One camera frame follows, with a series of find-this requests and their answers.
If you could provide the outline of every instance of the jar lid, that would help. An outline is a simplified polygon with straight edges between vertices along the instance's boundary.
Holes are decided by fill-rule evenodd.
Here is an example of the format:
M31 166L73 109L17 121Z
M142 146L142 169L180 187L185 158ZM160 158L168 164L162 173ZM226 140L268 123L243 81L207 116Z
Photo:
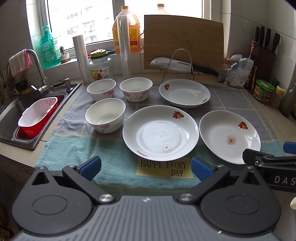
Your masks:
M279 86L276 87L276 92L281 94L281 95L285 94L285 90L283 88L279 87Z
M107 54L105 49L98 49L98 50L95 50L94 52L91 52L91 58L101 57L105 54Z
M261 87L263 89L266 89L267 91L272 91L273 92L275 90L275 87L271 83L269 83L269 82L267 82L265 80L256 80L256 84L259 87Z

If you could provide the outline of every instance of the yellow sticky note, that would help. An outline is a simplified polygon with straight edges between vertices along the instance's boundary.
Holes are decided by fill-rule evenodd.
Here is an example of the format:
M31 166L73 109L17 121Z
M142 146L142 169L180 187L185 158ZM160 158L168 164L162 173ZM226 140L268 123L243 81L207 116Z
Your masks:
M164 178L193 178L190 158L182 157L175 161L149 161L138 158L136 175Z

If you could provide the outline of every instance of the green jar lid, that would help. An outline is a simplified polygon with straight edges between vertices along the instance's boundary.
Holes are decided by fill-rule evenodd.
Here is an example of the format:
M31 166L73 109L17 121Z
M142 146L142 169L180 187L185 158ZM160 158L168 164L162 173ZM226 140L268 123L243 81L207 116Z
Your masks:
M105 49L98 49L95 50L94 52L91 52L91 57L95 58L95 57L100 57L106 54L106 50Z
M256 84L260 88L265 89L265 90L270 91L270 92L274 92L274 90L275 90L275 87L271 83L269 83L269 82L267 82L265 80L256 80Z

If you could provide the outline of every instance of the faucet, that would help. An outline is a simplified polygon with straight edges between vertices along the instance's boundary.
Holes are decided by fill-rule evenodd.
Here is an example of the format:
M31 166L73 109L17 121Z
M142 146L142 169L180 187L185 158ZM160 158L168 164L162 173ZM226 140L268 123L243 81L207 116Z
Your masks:
M41 82L42 82L43 86L39 87L37 90L41 94L43 94L44 92L46 94L51 93L52 89L50 88L50 85L49 85L49 83L47 81L47 77L45 76L45 74L44 74L44 72L43 72L43 70L41 68L41 65L40 65L40 62L39 62L39 59L38 59L38 56L37 56L36 52L34 50L32 50L32 49L27 49L27 53L30 54L33 57L33 59L35 61L35 64L37 66L37 69L39 71L39 74L41 76ZM7 63L7 73L8 74L10 73L9 72L9 62Z

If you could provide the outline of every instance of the white bowl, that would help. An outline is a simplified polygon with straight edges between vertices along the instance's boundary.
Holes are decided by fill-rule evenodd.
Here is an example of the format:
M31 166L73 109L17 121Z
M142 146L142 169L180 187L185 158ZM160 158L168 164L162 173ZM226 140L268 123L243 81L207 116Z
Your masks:
M200 136L219 158L233 164L245 164L245 149L260 151L261 142L256 129L245 118L226 110L215 110L200 120Z
M123 126L123 140L136 155L152 161L172 161L196 146L199 132L186 112L166 105L142 108Z
M108 98L94 103L85 113L85 119L100 133L116 131L123 123L125 103L116 98Z
M151 80L141 77L130 78L123 81L119 88L124 97L131 102L146 100L150 94L153 83Z
M99 101L114 96L116 82L112 79L97 80L87 87L87 92L94 101Z
M193 80L168 80L159 86L159 93L172 105L194 108L209 101L211 93Z

